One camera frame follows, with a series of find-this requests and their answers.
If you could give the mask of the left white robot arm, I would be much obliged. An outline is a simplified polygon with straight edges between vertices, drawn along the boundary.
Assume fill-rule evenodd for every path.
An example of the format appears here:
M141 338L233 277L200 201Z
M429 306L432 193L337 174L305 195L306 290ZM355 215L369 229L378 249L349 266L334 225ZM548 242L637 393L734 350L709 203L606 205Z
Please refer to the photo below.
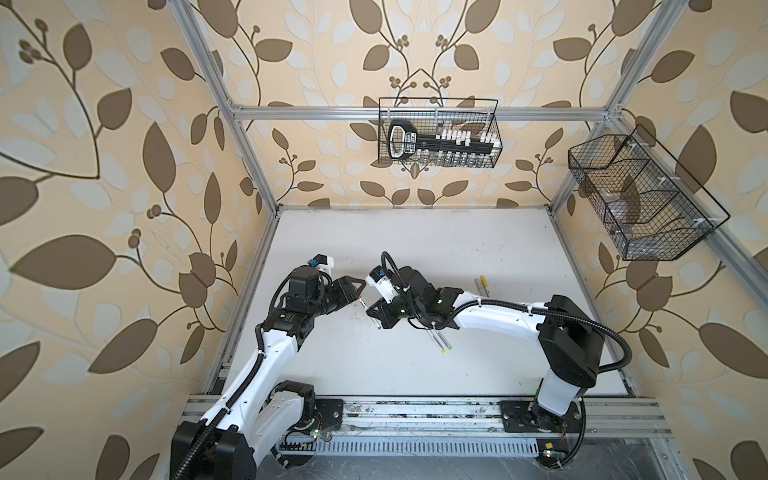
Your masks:
M333 279L309 266L292 271L255 328L257 346L245 366L198 421L177 427L170 478L253 479L286 433L312 427L318 419L313 386L279 378L316 318L358 301L364 288L362 279Z

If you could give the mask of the clear pen green tip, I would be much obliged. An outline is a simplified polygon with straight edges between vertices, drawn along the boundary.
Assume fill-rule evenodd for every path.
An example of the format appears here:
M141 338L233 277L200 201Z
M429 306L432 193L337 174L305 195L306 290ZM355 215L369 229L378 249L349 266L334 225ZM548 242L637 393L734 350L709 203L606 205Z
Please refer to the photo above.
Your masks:
M443 349L444 351L450 351L450 350L452 349L452 346L451 346L451 344L448 342L448 340L446 339L446 337L443 335L443 333L442 333L441 331L437 331L437 332L436 332L436 335L437 335L437 338L439 339L439 341L440 341L440 343L441 343L441 345L442 345L442 349Z

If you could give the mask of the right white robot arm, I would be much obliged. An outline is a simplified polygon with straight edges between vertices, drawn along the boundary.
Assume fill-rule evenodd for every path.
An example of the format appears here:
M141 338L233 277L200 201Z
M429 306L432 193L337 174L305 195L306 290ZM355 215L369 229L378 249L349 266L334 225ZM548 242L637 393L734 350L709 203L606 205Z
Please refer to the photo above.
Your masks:
M366 314L382 329L406 320L426 331L442 351L451 348L445 329L483 330L538 344L548 370L529 407L535 417L563 418L599 375L623 369L633 357L619 333L586 317L566 296L534 303L491 299L459 288L436 288L410 267L380 265L365 281L380 295Z

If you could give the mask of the clear pen yellow tip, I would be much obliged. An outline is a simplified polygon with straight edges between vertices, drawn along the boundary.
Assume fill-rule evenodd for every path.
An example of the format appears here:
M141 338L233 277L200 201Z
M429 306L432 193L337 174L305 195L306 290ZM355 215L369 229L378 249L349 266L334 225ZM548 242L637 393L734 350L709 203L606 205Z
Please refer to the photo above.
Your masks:
M446 352L446 346L445 346L444 342L441 340L439 334L436 331L434 331L434 330L428 330L427 333L429 334L429 337L431 338L433 343L437 346L438 350L441 353L445 353Z

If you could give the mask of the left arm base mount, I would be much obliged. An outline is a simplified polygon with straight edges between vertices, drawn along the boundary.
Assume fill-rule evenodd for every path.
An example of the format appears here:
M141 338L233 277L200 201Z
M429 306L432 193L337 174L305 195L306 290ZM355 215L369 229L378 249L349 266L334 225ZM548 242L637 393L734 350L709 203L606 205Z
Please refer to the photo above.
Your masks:
M305 407L298 423L290 426L270 450L278 465L290 469L306 464L341 428L343 413L344 401L338 398L320 398Z

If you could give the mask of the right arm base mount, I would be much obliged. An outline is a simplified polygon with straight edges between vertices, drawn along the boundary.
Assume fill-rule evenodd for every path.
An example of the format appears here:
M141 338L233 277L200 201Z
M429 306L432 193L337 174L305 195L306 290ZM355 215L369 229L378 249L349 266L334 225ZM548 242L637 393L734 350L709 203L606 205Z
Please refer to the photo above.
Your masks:
M583 398L572 401L564 416L555 415L535 400L505 400L499 403L505 433L542 433L554 442L537 440L536 462L544 470L562 471L580 452L586 437L586 404Z

